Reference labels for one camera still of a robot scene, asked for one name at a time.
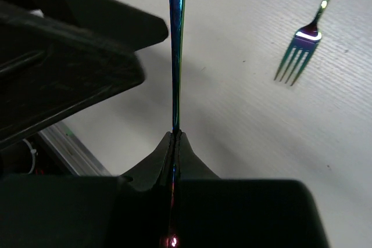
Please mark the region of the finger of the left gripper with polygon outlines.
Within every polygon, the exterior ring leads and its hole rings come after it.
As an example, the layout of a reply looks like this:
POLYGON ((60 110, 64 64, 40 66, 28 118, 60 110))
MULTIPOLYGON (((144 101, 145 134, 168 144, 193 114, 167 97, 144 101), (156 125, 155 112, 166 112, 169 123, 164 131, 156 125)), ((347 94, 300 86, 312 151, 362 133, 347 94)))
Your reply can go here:
POLYGON ((163 42, 169 30, 163 19, 116 0, 3 0, 26 10, 89 29, 138 51, 163 42))
POLYGON ((144 82, 133 51, 1 2, 1 146, 144 82))

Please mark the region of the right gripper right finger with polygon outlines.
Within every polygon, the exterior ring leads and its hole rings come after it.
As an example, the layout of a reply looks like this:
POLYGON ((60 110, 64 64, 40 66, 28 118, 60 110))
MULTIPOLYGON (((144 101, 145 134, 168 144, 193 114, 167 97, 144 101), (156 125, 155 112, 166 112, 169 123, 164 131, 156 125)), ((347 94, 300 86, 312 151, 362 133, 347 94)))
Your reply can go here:
POLYGON ((220 179, 193 151, 185 132, 176 136, 176 165, 180 180, 220 179))

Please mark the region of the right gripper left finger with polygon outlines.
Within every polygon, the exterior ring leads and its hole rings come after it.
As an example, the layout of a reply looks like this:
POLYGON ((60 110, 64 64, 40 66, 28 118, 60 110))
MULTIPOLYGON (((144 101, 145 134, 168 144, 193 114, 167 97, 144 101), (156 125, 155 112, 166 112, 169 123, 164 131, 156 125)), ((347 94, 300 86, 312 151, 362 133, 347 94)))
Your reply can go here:
POLYGON ((134 167, 120 175, 132 188, 144 192, 156 184, 170 150, 173 136, 165 133, 157 147, 134 167))

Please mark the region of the rainbow purple spoon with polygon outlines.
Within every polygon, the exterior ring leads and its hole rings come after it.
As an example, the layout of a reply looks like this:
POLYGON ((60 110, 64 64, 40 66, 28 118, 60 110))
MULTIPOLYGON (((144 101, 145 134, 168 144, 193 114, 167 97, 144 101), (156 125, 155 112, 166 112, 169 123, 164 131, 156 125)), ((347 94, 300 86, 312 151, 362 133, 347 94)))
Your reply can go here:
POLYGON ((166 213, 164 215, 160 247, 177 247, 178 219, 180 213, 180 92, 181 92, 181 62, 183 51, 183 27, 185 0, 169 0, 170 6, 170 38, 172 62, 172 133, 166 165, 163 173, 164 199, 166 213))

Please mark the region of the rainbow green fork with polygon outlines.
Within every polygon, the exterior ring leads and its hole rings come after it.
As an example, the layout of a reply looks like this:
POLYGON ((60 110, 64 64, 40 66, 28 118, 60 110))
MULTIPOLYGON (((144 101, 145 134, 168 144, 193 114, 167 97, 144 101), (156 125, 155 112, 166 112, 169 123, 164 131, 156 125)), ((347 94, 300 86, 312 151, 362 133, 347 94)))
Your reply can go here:
POLYGON ((330 0, 322 0, 313 20, 296 31, 277 68, 274 80, 290 82, 291 85, 297 82, 323 37, 318 22, 329 2, 330 0))

